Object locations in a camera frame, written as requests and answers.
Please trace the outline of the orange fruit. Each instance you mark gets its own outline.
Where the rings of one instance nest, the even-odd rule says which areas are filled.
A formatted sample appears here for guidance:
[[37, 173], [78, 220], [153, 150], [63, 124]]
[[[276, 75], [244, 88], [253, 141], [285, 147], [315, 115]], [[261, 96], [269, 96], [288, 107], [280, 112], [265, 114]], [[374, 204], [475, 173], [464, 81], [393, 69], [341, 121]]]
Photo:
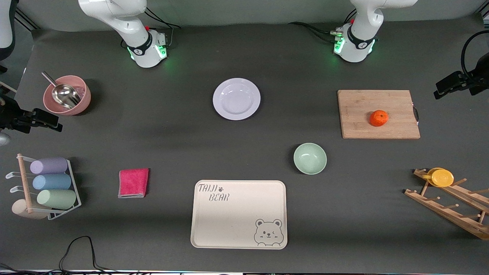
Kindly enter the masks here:
[[369, 123], [374, 127], [381, 127], [389, 120], [389, 115], [386, 111], [377, 110], [370, 114]]

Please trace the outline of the green cup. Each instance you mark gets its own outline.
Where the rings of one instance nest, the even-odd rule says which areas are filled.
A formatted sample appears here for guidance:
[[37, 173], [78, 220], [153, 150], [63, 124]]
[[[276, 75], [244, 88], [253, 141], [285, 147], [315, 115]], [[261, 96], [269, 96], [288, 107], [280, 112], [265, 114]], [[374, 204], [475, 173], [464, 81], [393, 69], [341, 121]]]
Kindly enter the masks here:
[[37, 202], [52, 209], [67, 210], [76, 202], [76, 193], [68, 189], [47, 189], [37, 195]]

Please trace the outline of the blue cup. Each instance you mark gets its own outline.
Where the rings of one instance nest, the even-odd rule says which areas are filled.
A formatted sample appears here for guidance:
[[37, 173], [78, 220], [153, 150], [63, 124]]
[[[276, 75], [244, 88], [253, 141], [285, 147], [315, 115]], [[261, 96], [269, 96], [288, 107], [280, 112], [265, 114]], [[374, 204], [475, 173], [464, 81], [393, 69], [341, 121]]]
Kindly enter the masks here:
[[70, 189], [71, 176], [66, 173], [38, 175], [33, 179], [32, 186], [36, 190]]

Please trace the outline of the white round plate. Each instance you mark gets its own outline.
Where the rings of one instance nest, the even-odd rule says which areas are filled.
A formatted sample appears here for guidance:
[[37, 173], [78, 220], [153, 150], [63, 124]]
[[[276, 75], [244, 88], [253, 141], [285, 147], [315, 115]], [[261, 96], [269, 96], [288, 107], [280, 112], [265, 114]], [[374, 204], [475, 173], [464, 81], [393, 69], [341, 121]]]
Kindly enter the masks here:
[[231, 78], [218, 85], [212, 102], [215, 111], [223, 118], [232, 121], [244, 120], [258, 110], [261, 93], [250, 80]]

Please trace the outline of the beige bear print tray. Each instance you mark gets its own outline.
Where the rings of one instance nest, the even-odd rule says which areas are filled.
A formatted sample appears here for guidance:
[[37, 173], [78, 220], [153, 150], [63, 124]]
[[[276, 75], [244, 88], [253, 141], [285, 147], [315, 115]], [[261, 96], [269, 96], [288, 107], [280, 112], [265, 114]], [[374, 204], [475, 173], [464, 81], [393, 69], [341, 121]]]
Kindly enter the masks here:
[[196, 248], [285, 248], [285, 184], [278, 180], [198, 181], [194, 186], [190, 241]]

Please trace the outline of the wooden cutting board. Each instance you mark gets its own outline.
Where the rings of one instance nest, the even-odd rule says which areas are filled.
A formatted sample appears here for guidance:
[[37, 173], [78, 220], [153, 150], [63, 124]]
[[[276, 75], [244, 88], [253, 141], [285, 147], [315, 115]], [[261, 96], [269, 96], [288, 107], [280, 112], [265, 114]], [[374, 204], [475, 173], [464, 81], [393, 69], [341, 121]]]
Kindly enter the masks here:
[[[419, 139], [409, 90], [340, 89], [337, 92], [344, 139]], [[383, 126], [369, 122], [374, 111], [389, 117]]]

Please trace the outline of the pink bowl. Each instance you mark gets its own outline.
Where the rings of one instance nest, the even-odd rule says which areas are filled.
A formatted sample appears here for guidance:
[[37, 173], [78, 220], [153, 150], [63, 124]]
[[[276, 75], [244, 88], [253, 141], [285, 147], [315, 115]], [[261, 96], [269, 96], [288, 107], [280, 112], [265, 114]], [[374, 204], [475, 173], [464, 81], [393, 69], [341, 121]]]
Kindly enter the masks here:
[[86, 110], [91, 102], [91, 91], [90, 88], [87, 86], [86, 82], [74, 75], [68, 75], [68, 76], [62, 76], [56, 80], [58, 83], [66, 83], [71, 85], [72, 87], [75, 88], [77, 92], [80, 93], [81, 101], [79, 104], [77, 104], [74, 108], [68, 109], [60, 104], [58, 104], [52, 97], [51, 93], [52, 90], [54, 89], [53, 85], [49, 85], [45, 91], [44, 95], [42, 98], [42, 101], [44, 103], [44, 107], [50, 111], [51, 113], [57, 114], [57, 115], [65, 115], [65, 116], [73, 116], [73, 115], [78, 115], [84, 110]]

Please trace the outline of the light green bowl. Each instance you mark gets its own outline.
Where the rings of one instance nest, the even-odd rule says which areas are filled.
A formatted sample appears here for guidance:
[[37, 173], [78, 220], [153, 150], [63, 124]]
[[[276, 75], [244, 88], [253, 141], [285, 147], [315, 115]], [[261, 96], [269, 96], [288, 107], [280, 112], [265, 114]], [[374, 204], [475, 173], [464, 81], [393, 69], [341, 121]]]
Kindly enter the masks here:
[[306, 175], [322, 172], [328, 162], [325, 150], [316, 143], [302, 143], [293, 153], [295, 167]]

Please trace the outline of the pink folded cloth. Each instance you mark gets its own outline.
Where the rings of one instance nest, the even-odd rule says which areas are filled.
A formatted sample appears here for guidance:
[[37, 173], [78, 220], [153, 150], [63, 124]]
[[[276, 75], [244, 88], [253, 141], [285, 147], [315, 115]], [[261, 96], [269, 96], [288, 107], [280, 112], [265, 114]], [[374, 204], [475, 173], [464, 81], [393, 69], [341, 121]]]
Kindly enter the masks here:
[[144, 198], [149, 181], [149, 168], [119, 171], [118, 198]]

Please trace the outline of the black frame bar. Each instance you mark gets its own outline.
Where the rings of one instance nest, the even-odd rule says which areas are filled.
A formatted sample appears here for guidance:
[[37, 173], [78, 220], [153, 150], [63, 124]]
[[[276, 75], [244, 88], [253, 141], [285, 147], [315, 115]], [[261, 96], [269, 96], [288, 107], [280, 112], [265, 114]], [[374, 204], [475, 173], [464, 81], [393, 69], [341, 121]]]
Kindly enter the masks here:
[[30, 19], [19, 7], [15, 10], [15, 20], [28, 31], [40, 29], [40, 26]]

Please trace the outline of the beige cup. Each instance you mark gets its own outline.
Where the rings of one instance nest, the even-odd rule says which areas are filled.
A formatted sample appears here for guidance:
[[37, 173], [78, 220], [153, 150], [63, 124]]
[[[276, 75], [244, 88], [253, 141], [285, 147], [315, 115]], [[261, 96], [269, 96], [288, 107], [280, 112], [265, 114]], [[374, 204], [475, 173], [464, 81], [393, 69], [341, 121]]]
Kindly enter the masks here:
[[28, 213], [27, 210], [27, 202], [25, 199], [19, 199], [11, 207], [11, 211], [21, 217], [25, 218], [30, 218], [30, 219], [35, 219], [35, 220], [40, 220], [47, 218], [49, 216], [48, 213], [45, 212], [33, 212], [33, 213]]

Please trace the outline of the yellow cup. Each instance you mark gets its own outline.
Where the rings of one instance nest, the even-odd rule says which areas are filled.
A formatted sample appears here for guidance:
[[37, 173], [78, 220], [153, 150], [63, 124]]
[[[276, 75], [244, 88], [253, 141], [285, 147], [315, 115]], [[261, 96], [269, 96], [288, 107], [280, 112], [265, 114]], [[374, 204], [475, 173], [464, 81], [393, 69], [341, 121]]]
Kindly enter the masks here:
[[448, 187], [451, 186], [452, 183], [454, 183], [453, 174], [444, 168], [437, 167], [430, 169], [427, 173], [427, 176], [429, 176], [427, 181], [435, 187]]

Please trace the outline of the metal scoop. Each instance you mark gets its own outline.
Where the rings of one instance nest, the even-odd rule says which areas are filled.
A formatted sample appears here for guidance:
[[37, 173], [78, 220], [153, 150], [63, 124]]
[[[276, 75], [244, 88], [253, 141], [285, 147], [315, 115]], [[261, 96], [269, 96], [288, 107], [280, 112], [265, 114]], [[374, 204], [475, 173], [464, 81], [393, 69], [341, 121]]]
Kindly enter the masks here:
[[41, 74], [53, 85], [51, 96], [59, 105], [66, 109], [72, 109], [80, 103], [81, 97], [74, 87], [69, 84], [58, 83], [46, 71], [42, 71]]

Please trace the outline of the purple cup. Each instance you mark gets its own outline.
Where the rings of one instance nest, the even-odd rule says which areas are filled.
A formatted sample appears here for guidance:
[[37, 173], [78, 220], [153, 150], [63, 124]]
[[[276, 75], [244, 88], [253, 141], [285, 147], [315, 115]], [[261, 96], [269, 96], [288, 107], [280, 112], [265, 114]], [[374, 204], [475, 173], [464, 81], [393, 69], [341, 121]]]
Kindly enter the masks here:
[[30, 164], [30, 171], [36, 175], [65, 173], [68, 162], [62, 157], [38, 159]]

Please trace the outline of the wooden peg drying rack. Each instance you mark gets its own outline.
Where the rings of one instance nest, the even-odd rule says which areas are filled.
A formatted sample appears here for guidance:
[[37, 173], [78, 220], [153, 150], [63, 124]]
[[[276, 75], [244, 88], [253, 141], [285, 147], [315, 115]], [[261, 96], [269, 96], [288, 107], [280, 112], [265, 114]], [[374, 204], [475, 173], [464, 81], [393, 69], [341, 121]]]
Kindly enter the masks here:
[[[477, 238], [489, 241], [489, 188], [469, 190], [461, 187], [461, 184], [466, 182], [467, 179], [454, 180], [454, 183], [448, 187], [435, 187], [427, 181], [429, 170], [414, 169], [414, 176], [424, 180], [424, 186], [420, 192], [406, 189], [404, 194]], [[458, 203], [442, 205], [439, 202], [439, 196], [432, 198], [426, 197], [426, 191], [429, 187], [441, 189], [464, 204], [473, 207], [478, 212], [476, 214], [460, 214], [456, 211], [456, 208], [459, 207]]]

